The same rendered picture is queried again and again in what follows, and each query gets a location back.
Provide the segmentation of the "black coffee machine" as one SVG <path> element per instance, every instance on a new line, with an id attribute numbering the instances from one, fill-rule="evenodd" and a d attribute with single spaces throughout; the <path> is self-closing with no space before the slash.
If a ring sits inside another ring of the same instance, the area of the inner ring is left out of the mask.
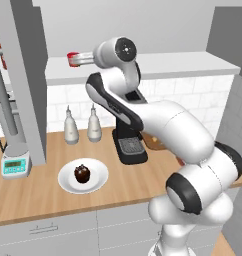
<path id="1" fill-rule="evenodd" d="M 147 152 L 141 143 L 141 134 L 130 128 L 120 119 L 116 119 L 116 128 L 112 131 L 118 157 L 125 165 L 145 163 Z"/>

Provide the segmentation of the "dark brown chocolate cupcake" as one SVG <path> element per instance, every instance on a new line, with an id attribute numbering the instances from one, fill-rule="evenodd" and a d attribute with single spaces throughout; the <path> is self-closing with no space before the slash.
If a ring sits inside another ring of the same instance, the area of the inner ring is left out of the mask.
<path id="1" fill-rule="evenodd" d="M 90 179 L 91 173 L 86 166 L 81 164 L 80 166 L 75 168 L 74 175 L 79 183 L 87 183 Z"/>

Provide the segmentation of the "red and grey cylinder object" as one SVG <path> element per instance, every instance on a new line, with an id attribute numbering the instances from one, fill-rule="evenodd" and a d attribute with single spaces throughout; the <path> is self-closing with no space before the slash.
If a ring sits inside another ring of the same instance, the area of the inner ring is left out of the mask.
<path id="1" fill-rule="evenodd" d="M 94 57 L 92 52 L 70 52 L 67 54 L 67 58 L 70 67 L 79 67 L 81 65 L 89 65 L 94 63 Z"/>

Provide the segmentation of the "grey base cabinet door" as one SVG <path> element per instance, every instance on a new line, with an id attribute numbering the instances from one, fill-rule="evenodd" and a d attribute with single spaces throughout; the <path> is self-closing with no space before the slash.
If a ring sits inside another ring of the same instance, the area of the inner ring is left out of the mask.
<path id="1" fill-rule="evenodd" d="M 99 256 L 96 230 L 0 245 L 0 256 Z"/>
<path id="2" fill-rule="evenodd" d="M 100 256 L 148 256 L 160 231 L 151 221 L 99 228 Z"/>

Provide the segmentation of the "white round plate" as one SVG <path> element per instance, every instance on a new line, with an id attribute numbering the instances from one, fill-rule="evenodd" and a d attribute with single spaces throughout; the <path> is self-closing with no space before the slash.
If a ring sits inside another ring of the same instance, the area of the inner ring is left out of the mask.
<path id="1" fill-rule="evenodd" d="M 89 181 L 79 183 L 75 178 L 75 168 L 83 164 L 90 171 Z M 72 194 L 88 194 L 100 189 L 108 180 L 107 166 L 94 158 L 79 158 L 62 167 L 58 174 L 58 183 L 66 192 Z"/>

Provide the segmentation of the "brown wooden cutting board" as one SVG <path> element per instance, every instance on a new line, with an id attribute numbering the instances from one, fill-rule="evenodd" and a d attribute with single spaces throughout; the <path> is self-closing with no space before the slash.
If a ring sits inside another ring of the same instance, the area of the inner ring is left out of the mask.
<path id="1" fill-rule="evenodd" d="M 146 146 L 151 150 L 166 150 L 165 145 L 160 142 L 156 137 L 142 132 L 143 141 Z"/>

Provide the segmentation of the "white condiment bottle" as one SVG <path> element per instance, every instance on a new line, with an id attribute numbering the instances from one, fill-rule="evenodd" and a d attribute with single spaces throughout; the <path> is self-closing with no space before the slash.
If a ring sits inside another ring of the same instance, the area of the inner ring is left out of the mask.
<path id="1" fill-rule="evenodd" d="M 87 137 L 93 143 L 99 142 L 102 137 L 100 121 L 94 106 L 91 107 L 91 115 L 88 120 Z"/>
<path id="2" fill-rule="evenodd" d="M 66 119 L 64 122 L 64 139 L 67 144 L 71 145 L 76 144 L 79 140 L 77 125 L 69 108 L 66 109 Z"/>

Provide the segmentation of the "grey drawer front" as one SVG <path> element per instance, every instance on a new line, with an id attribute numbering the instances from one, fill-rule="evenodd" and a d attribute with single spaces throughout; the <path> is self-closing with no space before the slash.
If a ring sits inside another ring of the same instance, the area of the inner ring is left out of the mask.
<path id="1" fill-rule="evenodd" d="M 35 235 L 29 234 L 29 230 L 37 227 L 42 228 L 54 225 L 58 225 L 58 230 Z M 68 234 L 75 231 L 91 230 L 95 229 L 96 227 L 95 211 L 4 225 L 0 226 L 0 245 Z"/>
<path id="2" fill-rule="evenodd" d="M 149 217 L 148 203 L 131 204 L 97 211 L 99 229 L 146 221 L 154 227 L 160 227 Z"/>

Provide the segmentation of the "grey kitchen scale teal display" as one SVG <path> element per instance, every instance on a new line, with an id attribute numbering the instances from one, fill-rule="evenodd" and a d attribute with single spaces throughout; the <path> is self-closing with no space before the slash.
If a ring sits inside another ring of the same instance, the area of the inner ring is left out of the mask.
<path id="1" fill-rule="evenodd" d="M 28 177 L 32 167 L 29 152 L 12 156 L 6 152 L 1 159 L 1 174 L 6 180 Z"/>

